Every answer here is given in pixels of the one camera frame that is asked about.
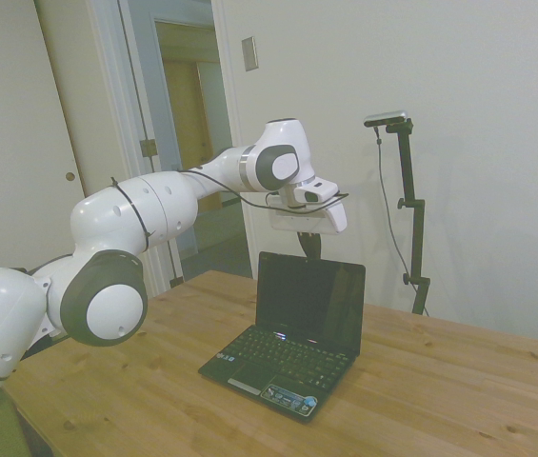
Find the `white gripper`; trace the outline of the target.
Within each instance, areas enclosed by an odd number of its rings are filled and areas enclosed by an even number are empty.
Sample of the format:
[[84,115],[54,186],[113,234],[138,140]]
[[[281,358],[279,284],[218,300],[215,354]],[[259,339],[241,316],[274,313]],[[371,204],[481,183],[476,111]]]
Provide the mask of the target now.
[[298,232],[299,244],[307,258],[321,258],[320,234],[336,235],[348,226],[345,207],[340,197],[294,209],[289,208],[283,199],[275,194],[268,196],[268,207],[271,227]]

